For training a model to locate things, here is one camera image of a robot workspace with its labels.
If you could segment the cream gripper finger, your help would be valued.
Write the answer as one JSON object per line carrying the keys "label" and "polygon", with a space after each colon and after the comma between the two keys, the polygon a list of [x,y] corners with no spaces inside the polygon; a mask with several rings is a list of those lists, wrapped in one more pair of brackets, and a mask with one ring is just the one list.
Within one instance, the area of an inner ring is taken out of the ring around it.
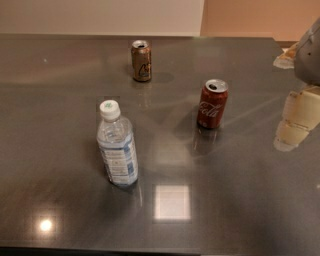
{"label": "cream gripper finger", "polygon": [[286,98],[274,147],[282,152],[297,148],[320,123],[320,87],[307,85]]}
{"label": "cream gripper finger", "polygon": [[293,69],[297,48],[298,44],[293,44],[291,47],[286,49],[281,55],[276,57],[276,59],[273,62],[273,65],[281,69]]}

